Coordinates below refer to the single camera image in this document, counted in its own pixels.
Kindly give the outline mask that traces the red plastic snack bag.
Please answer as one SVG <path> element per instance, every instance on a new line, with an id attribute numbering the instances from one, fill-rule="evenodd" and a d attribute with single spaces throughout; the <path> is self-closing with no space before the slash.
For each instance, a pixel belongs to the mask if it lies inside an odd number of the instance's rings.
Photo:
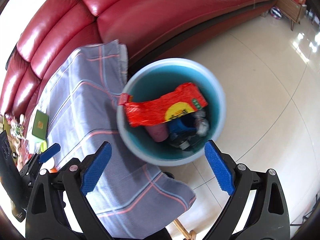
<path id="1" fill-rule="evenodd" d="M 156 126 L 194 113 L 206 107 L 208 102 L 198 87 L 191 82 L 179 85 L 174 91 L 151 101 L 133 102 L 133 96 L 123 93 L 118 102 L 123 105 L 132 127 Z"/>

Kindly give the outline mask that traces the clear Pocari Sweat bottle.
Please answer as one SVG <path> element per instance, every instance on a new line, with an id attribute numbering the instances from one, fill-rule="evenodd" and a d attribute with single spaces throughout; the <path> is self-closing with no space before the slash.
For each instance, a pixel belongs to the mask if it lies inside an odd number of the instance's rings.
<path id="1" fill-rule="evenodd" d="M 209 122 L 206 119 L 206 112 L 200 110 L 186 115 L 188 118 L 194 118 L 196 133 L 181 136 L 179 148 L 186 151 L 190 147 L 195 147 L 203 137 L 209 132 Z"/>

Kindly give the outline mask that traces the pink wedding paper cup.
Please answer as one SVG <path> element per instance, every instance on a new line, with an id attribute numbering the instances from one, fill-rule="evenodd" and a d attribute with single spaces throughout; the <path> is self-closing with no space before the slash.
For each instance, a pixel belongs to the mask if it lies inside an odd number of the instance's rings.
<path id="1" fill-rule="evenodd" d="M 163 142 L 169 136 L 166 123 L 155 126 L 145 126 L 145 129 L 155 142 Z"/>

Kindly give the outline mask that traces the blue plastic tray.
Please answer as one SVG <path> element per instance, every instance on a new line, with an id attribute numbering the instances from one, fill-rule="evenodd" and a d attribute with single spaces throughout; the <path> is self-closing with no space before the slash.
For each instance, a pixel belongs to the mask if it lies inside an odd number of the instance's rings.
<path id="1" fill-rule="evenodd" d="M 188 118 L 186 115 L 168 122 L 167 127 L 171 140 L 196 133 L 194 118 Z"/>

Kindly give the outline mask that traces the teal round trash bin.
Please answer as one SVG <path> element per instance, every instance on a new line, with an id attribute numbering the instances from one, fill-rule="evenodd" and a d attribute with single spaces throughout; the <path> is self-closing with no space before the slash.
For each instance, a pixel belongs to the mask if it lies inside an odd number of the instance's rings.
<path id="1" fill-rule="evenodd" d="M 205 110 L 210 123 L 207 136 L 189 151 L 154 142 L 144 128 L 131 127 L 124 107 L 118 106 L 117 126 L 121 139 L 143 161 L 157 166 L 185 165 L 204 154 L 204 145 L 208 140 L 216 140 L 220 136 L 226 118 L 225 93 L 215 75 L 195 61 L 169 58 L 148 64 L 129 79 L 123 92 L 131 95 L 135 102 L 143 102 L 157 99 L 186 82 L 197 85 L 208 102 Z"/>

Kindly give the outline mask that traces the green white biscuit box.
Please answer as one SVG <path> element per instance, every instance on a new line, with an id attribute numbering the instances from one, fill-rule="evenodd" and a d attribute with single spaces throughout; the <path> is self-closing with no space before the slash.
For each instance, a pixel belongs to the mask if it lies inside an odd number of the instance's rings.
<path id="1" fill-rule="evenodd" d="M 31 135 L 36 141 L 44 141 L 47 136 L 49 116 L 42 111 L 37 110 L 34 115 Z"/>

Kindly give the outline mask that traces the bag of colourful beads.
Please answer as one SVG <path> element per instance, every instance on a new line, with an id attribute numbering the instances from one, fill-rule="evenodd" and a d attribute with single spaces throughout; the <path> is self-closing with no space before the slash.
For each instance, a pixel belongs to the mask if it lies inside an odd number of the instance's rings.
<path id="1" fill-rule="evenodd" d="M 18 121 L 12 119 L 10 122 L 11 136 L 17 139 L 24 139 L 23 132 L 24 132 L 23 125 L 20 124 Z"/>

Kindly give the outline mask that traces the grey plaid cloth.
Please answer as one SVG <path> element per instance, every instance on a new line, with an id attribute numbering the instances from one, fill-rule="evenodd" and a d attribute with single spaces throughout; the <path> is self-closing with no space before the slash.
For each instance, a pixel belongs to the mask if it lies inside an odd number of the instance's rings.
<path id="1" fill-rule="evenodd" d="M 49 78 L 35 108 L 49 116 L 48 145 L 61 146 L 54 156 L 57 169 L 93 154 L 105 141 L 111 144 L 111 159 L 88 202 L 111 236 L 144 239 L 189 210 L 196 195 L 124 144 L 117 107 L 126 82 L 124 44 L 83 46 Z"/>

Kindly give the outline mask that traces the red leather sofa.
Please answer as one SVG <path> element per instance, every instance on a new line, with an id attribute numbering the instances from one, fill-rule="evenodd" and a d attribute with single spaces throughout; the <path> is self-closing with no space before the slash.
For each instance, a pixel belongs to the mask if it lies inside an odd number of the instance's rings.
<path id="1" fill-rule="evenodd" d="M 129 74 L 179 57 L 266 12 L 277 0 L 46 0 L 17 41 L 1 92 L 1 114 L 29 117 L 76 48 L 118 40 Z"/>

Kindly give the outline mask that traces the wooden side table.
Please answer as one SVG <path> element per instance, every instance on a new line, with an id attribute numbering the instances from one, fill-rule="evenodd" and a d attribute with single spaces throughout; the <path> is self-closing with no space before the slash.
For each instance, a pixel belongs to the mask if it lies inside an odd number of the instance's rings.
<path id="1" fill-rule="evenodd" d="M 296 23 L 300 24 L 306 12 L 306 0 L 278 0 L 276 6 L 290 20 L 293 31 Z"/>

